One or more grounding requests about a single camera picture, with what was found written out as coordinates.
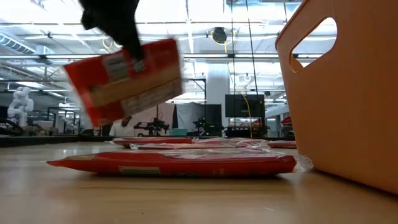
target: ceiling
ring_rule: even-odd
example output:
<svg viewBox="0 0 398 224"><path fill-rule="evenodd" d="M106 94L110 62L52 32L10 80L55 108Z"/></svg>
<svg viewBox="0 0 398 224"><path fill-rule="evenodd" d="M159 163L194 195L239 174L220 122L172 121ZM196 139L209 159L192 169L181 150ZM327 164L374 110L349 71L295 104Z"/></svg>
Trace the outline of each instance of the ceiling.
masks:
<svg viewBox="0 0 398 224"><path fill-rule="evenodd" d="M255 88L255 68L258 90L271 90L270 98L283 97L283 91L272 91L284 89L275 39L300 1L286 0L284 5L283 0L248 0L247 9L245 0L234 0L232 10L227 4L230 2L141 0L136 12L141 41L177 38L180 51L185 56L186 78L206 78L211 73L209 63L225 63L231 74L231 89L235 86L239 90L250 91ZM70 86L61 82L66 80L66 76L60 65L76 60L73 55L98 55L119 50L119 46L100 30L84 30L80 24L82 10L77 0L2 0L0 4L0 88L14 90L28 84L34 90L46 90L33 92L33 95L45 95L51 99L36 100L35 103L40 104L37 108L65 101L68 95L65 90ZM224 27L228 36L226 45L216 44L211 38L215 27ZM334 20L326 19L298 44L294 54L324 54L332 48L336 34ZM5 41L9 39L18 43L18 48ZM27 51L62 57L45 64L24 59ZM231 60L225 54L235 54L236 58ZM250 55L249 58L238 58L239 54ZM312 60L302 59L301 62L307 65ZM44 82L31 84L37 80ZM180 99L204 98L203 82L187 82L185 88L187 93ZM11 102L10 95L0 94L0 105L7 106Z"/></svg>

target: table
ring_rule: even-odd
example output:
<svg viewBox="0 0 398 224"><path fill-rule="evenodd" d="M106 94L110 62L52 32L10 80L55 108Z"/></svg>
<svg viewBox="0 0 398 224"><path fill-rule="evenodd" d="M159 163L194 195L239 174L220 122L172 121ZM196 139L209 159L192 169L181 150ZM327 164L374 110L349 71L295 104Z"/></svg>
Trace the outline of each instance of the table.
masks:
<svg viewBox="0 0 398 224"><path fill-rule="evenodd" d="M396 196L316 171L164 179L100 177L45 163L118 149L105 142L0 149L0 223L398 223Z"/></svg>

